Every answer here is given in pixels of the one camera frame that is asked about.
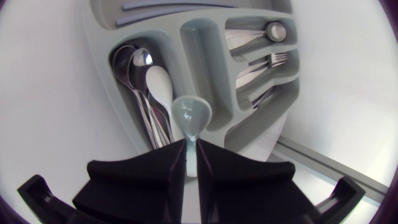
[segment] gray cutlery tray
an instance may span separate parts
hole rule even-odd
[[[217,8],[169,14],[117,29],[111,24],[118,17],[126,16],[122,15],[123,2],[117,1],[120,3],[118,13],[113,11],[116,3],[108,7],[109,2],[112,1],[82,1],[83,22],[101,81],[140,154],[150,151],[150,144],[136,102],[117,82],[109,64],[110,53],[127,40],[136,39],[153,46],[162,66],[170,74],[174,98],[195,95],[209,102],[213,116],[200,137],[217,146],[243,152],[261,138],[298,97],[299,55],[291,14]],[[260,38],[244,47],[228,50],[224,37],[226,28],[259,30],[270,21],[279,21],[286,26],[285,41],[273,43]],[[285,64],[268,69],[250,84],[235,89],[239,72],[248,68],[249,62],[286,51],[289,59]],[[254,112],[251,102],[274,85],[281,85],[282,91]]]

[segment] black plastic piece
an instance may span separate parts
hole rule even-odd
[[[28,224],[18,213],[16,213],[7,202],[0,196],[0,223],[2,224]]]
[[[43,177],[35,175],[19,187],[19,194],[42,223],[105,224],[72,208],[55,197]]]
[[[202,140],[197,155],[202,223],[339,223],[364,195],[343,177],[313,206],[293,183],[290,162],[253,161]],[[18,191],[43,223],[181,222],[185,141],[126,161],[92,161],[88,173],[91,180],[73,200],[77,210],[54,197],[39,175]]]
[[[339,223],[364,190],[350,178],[314,207],[293,183],[290,162],[258,162],[199,140],[202,223]]]
[[[76,208],[110,223],[180,223],[185,141],[117,162],[92,161]]]

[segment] spoon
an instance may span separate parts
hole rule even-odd
[[[122,47],[117,49],[117,51],[114,53],[114,56],[112,59],[112,69],[113,69],[113,73],[114,73],[114,76],[116,77],[116,79],[119,82],[121,82],[123,85],[128,87],[134,93],[134,96],[136,97],[136,100],[138,102],[138,107],[140,109],[141,116],[144,121],[144,125],[146,127],[146,131],[148,133],[152,148],[157,149],[157,144],[154,139],[153,129],[150,125],[147,114],[144,110],[144,105],[142,104],[140,94],[131,85],[129,75],[128,75],[128,67],[129,67],[130,61],[126,60],[126,59],[128,58],[128,56],[132,55],[135,50],[136,50],[136,48],[131,45],[123,45]]]
[[[241,47],[250,41],[267,36],[273,42],[282,42],[286,38],[286,29],[279,22],[271,22],[264,31],[258,30],[235,30],[226,29],[225,37],[227,39],[228,49],[232,50]]]
[[[131,75],[130,81],[132,87],[143,95],[144,103],[149,113],[149,121],[151,123],[154,136],[157,140],[158,147],[162,147],[170,144],[170,140],[157,120],[149,100],[147,99],[148,87],[146,85],[145,76],[146,71],[152,64],[153,61],[149,51],[143,48],[137,49],[131,55],[129,67],[127,68],[127,74]],[[133,72],[130,72],[131,67],[135,68]]]
[[[196,177],[196,142],[199,134],[210,122],[211,107],[206,100],[197,96],[181,96],[172,104],[172,115],[187,141],[187,176]]]
[[[151,95],[167,110],[167,113],[169,114],[170,128],[172,132],[170,137],[172,137],[174,141],[183,139],[184,135],[180,128],[178,128],[172,116],[171,107],[173,103],[173,86],[169,74],[160,66],[152,66],[147,71],[146,82]]]

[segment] metal fork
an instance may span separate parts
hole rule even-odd
[[[273,53],[266,56],[267,60],[265,62],[260,62],[255,65],[249,66],[249,68],[242,71],[238,78],[236,79],[236,88],[241,88],[242,86],[248,84],[255,78],[257,78],[260,74],[265,72],[268,68],[274,68],[276,66],[282,65],[287,60],[287,53]]]

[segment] white plastic spoon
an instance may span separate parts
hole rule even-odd
[[[174,100],[172,114],[187,140],[187,176],[196,177],[196,142],[199,134],[210,123],[211,107],[206,100],[197,96],[181,96]]]
[[[172,116],[173,86],[169,74],[160,66],[152,66],[146,74],[146,82],[151,95],[158,101],[169,114],[170,128],[174,141],[184,138],[180,128]]]

